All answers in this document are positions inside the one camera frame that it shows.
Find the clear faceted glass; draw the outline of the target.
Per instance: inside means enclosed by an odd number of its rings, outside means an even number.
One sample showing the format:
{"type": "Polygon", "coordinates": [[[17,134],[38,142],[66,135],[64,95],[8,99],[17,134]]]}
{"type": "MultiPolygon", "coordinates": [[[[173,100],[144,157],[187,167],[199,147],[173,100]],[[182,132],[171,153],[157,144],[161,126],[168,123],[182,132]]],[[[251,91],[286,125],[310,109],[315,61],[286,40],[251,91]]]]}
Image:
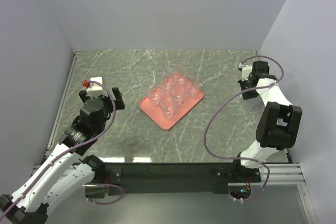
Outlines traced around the clear faceted glass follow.
{"type": "Polygon", "coordinates": [[[187,69],[183,66],[174,67],[172,70],[172,84],[183,86],[187,76],[187,69]]]}
{"type": "Polygon", "coordinates": [[[159,105],[162,97],[162,91],[160,86],[153,86],[149,88],[147,98],[151,105],[159,105]]]}
{"type": "Polygon", "coordinates": [[[163,117],[170,119],[175,114],[175,102],[171,97],[163,97],[160,101],[160,108],[163,113],[163,117]]]}
{"type": "Polygon", "coordinates": [[[173,85],[173,81],[172,78],[165,78],[162,82],[161,82],[161,93],[163,95],[170,95],[170,89],[173,85]]]}
{"type": "Polygon", "coordinates": [[[194,76],[186,77],[185,87],[186,87],[187,96],[189,98],[196,97],[201,85],[202,83],[199,78],[194,77],[194,76]]]}
{"type": "Polygon", "coordinates": [[[177,106],[182,105],[186,97],[185,87],[180,85],[171,86],[170,96],[172,97],[177,106]]]}
{"type": "Polygon", "coordinates": [[[264,107],[263,102],[259,98],[245,101],[245,108],[251,111],[258,111],[264,107]]]}

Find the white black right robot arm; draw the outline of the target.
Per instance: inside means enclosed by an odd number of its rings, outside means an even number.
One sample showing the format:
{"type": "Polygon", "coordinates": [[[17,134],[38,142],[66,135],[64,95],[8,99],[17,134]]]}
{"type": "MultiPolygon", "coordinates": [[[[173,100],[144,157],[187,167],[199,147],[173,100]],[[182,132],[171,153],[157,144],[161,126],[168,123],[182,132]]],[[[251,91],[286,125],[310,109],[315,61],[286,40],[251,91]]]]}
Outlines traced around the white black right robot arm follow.
{"type": "Polygon", "coordinates": [[[256,140],[241,152],[240,164],[231,168],[235,181],[249,176],[249,168],[258,168],[272,154],[294,146],[302,117],[302,108],[293,105],[283,94],[279,80],[269,73],[268,62],[239,65],[238,80],[244,100],[260,97],[265,108],[256,129],[256,140]]]}

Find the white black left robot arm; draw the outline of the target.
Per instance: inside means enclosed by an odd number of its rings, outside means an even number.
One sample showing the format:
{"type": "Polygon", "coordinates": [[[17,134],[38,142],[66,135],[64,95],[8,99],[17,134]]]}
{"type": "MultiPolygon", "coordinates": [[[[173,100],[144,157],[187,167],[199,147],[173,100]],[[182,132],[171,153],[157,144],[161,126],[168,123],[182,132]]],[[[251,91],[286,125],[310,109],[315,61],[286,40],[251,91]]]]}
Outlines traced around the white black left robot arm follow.
{"type": "Polygon", "coordinates": [[[118,88],[82,90],[79,115],[67,127],[52,153],[22,187],[1,195],[1,218],[11,223],[45,223],[48,215],[85,184],[110,187],[111,175],[100,158],[85,152],[112,125],[125,104],[118,88]]]}

